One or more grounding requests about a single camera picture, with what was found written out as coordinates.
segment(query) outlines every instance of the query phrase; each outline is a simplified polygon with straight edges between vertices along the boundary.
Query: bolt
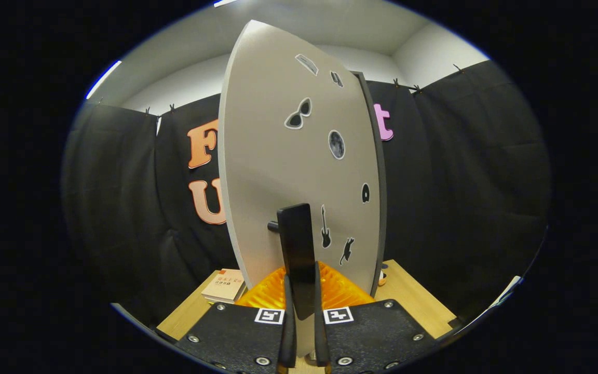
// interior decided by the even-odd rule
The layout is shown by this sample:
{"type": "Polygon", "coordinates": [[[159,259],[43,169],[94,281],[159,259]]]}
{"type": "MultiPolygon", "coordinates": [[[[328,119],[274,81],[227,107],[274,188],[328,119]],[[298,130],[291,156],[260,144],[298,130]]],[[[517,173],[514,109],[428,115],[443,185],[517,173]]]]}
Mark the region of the bolt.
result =
{"type": "Polygon", "coordinates": [[[338,364],[341,366],[346,366],[346,365],[352,364],[352,358],[351,357],[341,357],[338,359],[338,364]]]}
{"type": "Polygon", "coordinates": [[[268,358],[266,358],[266,357],[258,357],[258,358],[255,359],[255,362],[258,365],[263,365],[263,366],[271,364],[271,361],[268,358]]]}

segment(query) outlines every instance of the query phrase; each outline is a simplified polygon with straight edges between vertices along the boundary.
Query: surfboard-shaped board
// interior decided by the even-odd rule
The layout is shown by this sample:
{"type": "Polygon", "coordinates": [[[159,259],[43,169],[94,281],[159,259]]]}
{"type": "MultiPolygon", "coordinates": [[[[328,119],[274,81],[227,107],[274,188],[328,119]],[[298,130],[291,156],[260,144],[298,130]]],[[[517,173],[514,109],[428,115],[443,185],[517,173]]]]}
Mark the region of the surfboard-shaped board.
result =
{"type": "Polygon", "coordinates": [[[336,58],[269,24],[246,24],[226,68],[218,153],[226,223],[249,289],[284,265],[267,223],[307,203],[315,259],[374,296],[386,199],[372,106],[336,58]]]}

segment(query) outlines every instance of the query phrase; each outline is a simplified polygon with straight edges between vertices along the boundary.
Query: black metal rod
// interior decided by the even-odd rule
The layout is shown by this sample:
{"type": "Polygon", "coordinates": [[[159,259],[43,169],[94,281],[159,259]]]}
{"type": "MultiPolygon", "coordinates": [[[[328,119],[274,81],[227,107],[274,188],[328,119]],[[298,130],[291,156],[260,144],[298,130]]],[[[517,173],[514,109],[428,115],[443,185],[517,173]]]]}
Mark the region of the black metal rod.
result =
{"type": "Polygon", "coordinates": [[[276,234],[278,234],[279,230],[278,230],[278,222],[276,221],[269,221],[266,224],[266,228],[269,229],[269,231],[271,232],[275,232],[276,234]]]}

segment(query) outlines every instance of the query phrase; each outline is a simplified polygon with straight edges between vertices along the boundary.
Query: sunglasses sticker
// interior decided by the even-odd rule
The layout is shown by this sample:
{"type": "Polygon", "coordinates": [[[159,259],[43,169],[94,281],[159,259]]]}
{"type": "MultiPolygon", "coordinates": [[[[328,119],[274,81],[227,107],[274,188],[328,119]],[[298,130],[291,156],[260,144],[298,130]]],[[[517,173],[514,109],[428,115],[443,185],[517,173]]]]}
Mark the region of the sunglasses sticker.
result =
{"type": "Polygon", "coordinates": [[[341,137],[340,132],[331,130],[329,132],[329,149],[336,159],[343,159],[345,157],[345,140],[341,137]]]}
{"type": "Polygon", "coordinates": [[[301,62],[301,64],[308,69],[309,71],[311,71],[311,73],[313,73],[313,75],[318,76],[318,67],[315,66],[315,64],[313,63],[313,61],[311,61],[308,57],[304,56],[304,55],[296,55],[295,59],[297,59],[297,61],[301,62]]]}
{"type": "Polygon", "coordinates": [[[304,117],[310,116],[312,111],[313,104],[311,103],[310,98],[307,97],[306,99],[301,100],[296,112],[290,114],[290,116],[285,119],[285,127],[290,130],[299,130],[304,127],[304,117]]]}
{"type": "Polygon", "coordinates": [[[343,87],[343,82],[340,80],[340,76],[338,75],[337,72],[335,71],[330,71],[330,73],[332,74],[332,81],[334,81],[334,83],[336,83],[339,87],[343,87]]]}

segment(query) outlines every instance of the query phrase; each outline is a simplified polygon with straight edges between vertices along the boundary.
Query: book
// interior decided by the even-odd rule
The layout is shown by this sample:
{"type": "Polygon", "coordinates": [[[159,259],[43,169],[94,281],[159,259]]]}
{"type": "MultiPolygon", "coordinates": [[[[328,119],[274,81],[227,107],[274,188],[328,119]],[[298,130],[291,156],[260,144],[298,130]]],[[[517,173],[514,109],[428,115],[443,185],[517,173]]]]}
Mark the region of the book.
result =
{"type": "Polygon", "coordinates": [[[209,302],[233,304],[239,300],[246,289],[241,270],[222,269],[202,291],[202,296],[209,302]]]}

